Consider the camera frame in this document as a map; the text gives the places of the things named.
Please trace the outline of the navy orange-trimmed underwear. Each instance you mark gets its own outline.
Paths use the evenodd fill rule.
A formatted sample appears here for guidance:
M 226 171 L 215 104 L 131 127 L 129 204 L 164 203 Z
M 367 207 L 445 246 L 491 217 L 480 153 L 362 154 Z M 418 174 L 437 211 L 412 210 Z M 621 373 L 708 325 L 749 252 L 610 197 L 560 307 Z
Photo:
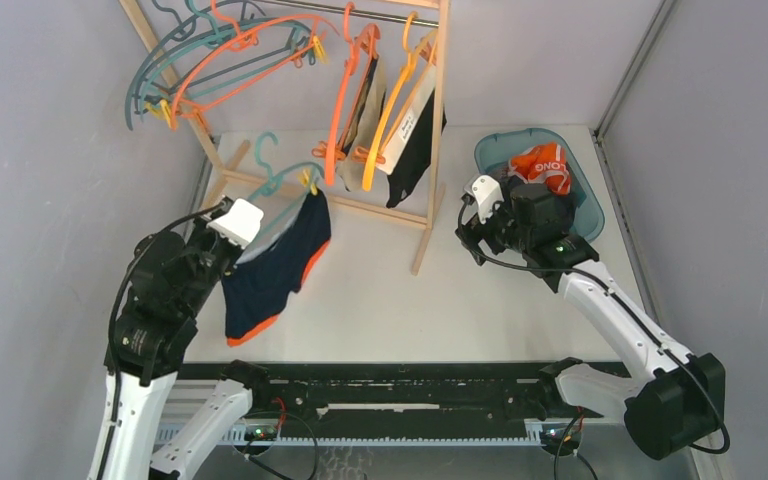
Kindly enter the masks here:
M 325 194 L 309 193 L 299 213 L 266 248 L 237 264 L 221 281 L 224 336 L 241 346 L 272 326 L 292 294 L 301 291 L 332 238 Z

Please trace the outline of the teal hanger with clips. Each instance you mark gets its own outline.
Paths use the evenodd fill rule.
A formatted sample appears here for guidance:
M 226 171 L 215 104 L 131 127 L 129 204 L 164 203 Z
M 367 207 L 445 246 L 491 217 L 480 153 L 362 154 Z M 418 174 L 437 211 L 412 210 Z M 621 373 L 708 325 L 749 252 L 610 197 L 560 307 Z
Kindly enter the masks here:
M 290 227 L 294 225 L 307 196 L 319 193 L 318 181 L 324 178 L 323 167 L 311 161 L 299 162 L 275 173 L 271 164 L 265 161 L 261 154 L 263 143 L 266 140 L 270 140 L 275 146 L 279 144 L 277 136 L 271 131 L 260 134 L 256 139 L 254 158 L 256 164 L 264 169 L 266 179 L 262 182 L 261 186 L 247 197 L 247 200 L 253 203 L 260 197 L 267 198 L 277 195 L 287 184 L 287 178 L 291 174 L 299 175 L 302 192 L 297 194 L 286 208 L 260 228 L 255 239 L 246 247 L 241 257 L 236 261 L 236 266 L 251 262 L 257 256 L 272 248 L 280 237 L 287 233 Z

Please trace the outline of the orange hanger with clips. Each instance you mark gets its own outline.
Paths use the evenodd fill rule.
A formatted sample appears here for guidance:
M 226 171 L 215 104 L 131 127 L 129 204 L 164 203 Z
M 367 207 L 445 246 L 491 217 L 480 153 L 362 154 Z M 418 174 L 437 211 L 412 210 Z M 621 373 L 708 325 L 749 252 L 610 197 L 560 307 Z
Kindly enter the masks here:
M 344 72 L 338 89 L 328 136 L 312 150 L 312 155 L 324 161 L 325 184 L 332 186 L 337 177 L 337 169 L 346 155 L 342 151 L 343 140 L 348 131 L 350 119 L 364 80 L 366 70 L 373 58 L 380 57 L 377 43 L 380 29 L 377 24 L 369 23 L 353 36 L 350 32 L 350 15 L 356 11 L 355 4 L 348 2 L 343 11 L 343 38 L 348 45 L 348 58 L 344 62 Z M 354 157 L 362 154 L 364 148 L 358 148 Z

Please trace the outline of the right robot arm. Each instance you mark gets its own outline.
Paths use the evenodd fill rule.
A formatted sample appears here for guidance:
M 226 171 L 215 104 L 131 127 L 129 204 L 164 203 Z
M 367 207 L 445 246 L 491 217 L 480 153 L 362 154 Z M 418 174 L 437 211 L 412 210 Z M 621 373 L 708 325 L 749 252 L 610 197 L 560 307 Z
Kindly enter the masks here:
M 544 368 L 532 393 L 542 415 L 571 408 L 619 420 L 654 460 L 690 448 L 723 455 L 732 446 L 725 421 L 726 370 L 659 326 L 618 285 L 596 249 L 575 233 L 575 205 L 542 184 L 511 188 L 476 177 L 461 197 L 455 234 L 477 265 L 533 274 L 578 310 L 627 371 L 618 376 L 568 357 Z

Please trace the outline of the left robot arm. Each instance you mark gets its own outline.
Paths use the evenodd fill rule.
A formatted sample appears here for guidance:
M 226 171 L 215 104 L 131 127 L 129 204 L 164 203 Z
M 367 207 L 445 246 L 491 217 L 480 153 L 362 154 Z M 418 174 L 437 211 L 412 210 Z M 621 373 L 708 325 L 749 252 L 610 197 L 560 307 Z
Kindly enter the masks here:
M 106 397 L 91 479 L 148 476 L 161 414 L 214 287 L 261 230 L 263 211 L 222 198 L 138 242 L 107 321 Z

